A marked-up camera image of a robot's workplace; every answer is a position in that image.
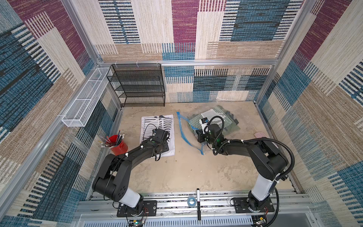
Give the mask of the clear vacuum bag blue zip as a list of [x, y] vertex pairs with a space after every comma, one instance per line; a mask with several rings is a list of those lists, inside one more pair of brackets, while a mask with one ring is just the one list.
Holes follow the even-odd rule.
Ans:
[[[233, 132], [240, 130], [239, 121], [235, 118], [234, 114], [224, 109], [222, 106], [204, 111], [199, 114], [193, 114], [189, 117], [177, 112], [178, 124], [181, 133], [181, 138], [191, 147], [197, 149], [201, 155], [205, 153], [205, 146], [211, 146], [214, 140], [209, 140], [207, 134], [212, 130], [213, 125], [217, 125], [220, 129], [223, 128], [223, 135], [229, 135]], [[199, 145], [193, 144], [189, 141], [183, 131], [183, 122], [187, 123], [187, 129], [192, 132], [195, 139], [201, 139]]]

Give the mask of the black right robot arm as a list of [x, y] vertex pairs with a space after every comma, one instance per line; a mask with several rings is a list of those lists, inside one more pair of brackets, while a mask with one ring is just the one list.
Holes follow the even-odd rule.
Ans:
[[295, 166], [292, 150], [274, 139], [262, 137], [250, 140], [228, 140], [217, 124], [205, 125], [202, 130], [197, 129], [196, 134], [199, 143], [205, 142], [212, 146], [215, 156], [238, 155], [252, 160], [258, 177], [244, 202], [248, 212], [260, 212], [267, 206], [278, 181], [286, 180], [286, 176]]

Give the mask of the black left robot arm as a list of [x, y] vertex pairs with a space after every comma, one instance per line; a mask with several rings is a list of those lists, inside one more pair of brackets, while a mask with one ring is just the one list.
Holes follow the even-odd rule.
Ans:
[[170, 132], [154, 129], [152, 136], [131, 151], [118, 156], [107, 155], [92, 183], [92, 190], [121, 203], [132, 212], [141, 213], [144, 209], [143, 196], [129, 188], [131, 171], [149, 158], [159, 161], [161, 154], [169, 150], [169, 137]]

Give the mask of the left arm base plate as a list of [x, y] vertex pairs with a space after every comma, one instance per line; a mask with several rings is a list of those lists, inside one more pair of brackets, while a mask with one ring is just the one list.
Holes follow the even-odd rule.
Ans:
[[125, 204], [120, 204], [117, 209], [116, 216], [118, 218], [125, 217], [154, 217], [157, 214], [157, 201], [146, 200], [139, 202], [135, 208], [129, 207]]

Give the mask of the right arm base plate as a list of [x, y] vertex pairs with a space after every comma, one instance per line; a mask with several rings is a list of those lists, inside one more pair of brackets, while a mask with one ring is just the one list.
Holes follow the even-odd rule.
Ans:
[[249, 197], [234, 197], [230, 200], [230, 204], [235, 208], [236, 213], [272, 213], [275, 211], [269, 197], [263, 201]]

